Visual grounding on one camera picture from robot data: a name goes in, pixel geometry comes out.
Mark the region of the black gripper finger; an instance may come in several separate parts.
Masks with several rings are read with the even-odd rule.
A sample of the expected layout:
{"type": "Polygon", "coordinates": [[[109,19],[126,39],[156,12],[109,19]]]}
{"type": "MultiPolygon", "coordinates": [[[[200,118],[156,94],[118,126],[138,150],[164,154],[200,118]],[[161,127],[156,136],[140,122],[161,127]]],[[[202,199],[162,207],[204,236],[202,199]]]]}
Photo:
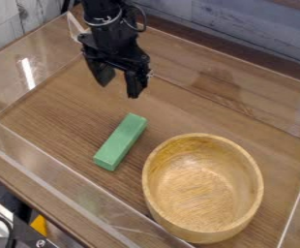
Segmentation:
{"type": "Polygon", "coordinates": [[[137,99],[144,89],[148,87],[150,70],[126,71],[124,73],[126,83],[126,95],[137,99]]]}
{"type": "Polygon", "coordinates": [[[114,69],[109,65],[108,58],[86,55],[85,61],[98,85],[105,87],[114,78],[114,69]]]}

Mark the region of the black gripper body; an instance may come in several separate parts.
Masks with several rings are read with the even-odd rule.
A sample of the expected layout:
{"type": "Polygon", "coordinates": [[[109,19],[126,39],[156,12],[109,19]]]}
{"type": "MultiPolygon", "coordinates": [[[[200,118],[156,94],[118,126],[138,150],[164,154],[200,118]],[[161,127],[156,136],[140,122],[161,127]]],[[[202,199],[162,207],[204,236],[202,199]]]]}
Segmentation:
{"type": "Polygon", "coordinates": [[[89,27],[86,34],[77,37],[82,45],[82,55],[106,57],[114,70],[149,70],[150,57],[137,44],[138,33],[136,17],[129,9],[118,9],[104,16],[84,15],[89,27]]]}

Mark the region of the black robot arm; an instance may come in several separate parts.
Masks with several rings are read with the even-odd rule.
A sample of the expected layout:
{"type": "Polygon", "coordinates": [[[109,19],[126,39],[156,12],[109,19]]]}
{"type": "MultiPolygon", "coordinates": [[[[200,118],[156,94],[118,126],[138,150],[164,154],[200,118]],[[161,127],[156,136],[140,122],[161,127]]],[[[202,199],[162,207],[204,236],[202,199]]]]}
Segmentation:
{"type": "Polygon", "coordinates": [[[126,0],[80,0],[84,21],[90,29],[77,41],[88,68],[100,86],[114,78],[114,70],[124,72],[126,95],[137,99],[148,87],[150,57],[137,44],[138,34],[146,27],[137,27],[137,15],[146,17],[142,9],[126,0]]]}

